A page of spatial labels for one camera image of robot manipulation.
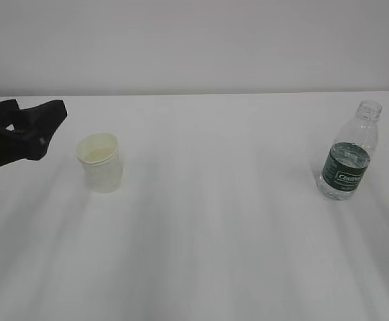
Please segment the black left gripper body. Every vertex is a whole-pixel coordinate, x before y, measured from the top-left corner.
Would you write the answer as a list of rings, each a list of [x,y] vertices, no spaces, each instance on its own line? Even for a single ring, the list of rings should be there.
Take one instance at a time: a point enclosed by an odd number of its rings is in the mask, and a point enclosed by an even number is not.
[[[0,167],[19,160],[38,161],[42,159],[51,141],[51,136],[35,132],[10,132],[0,129]]]

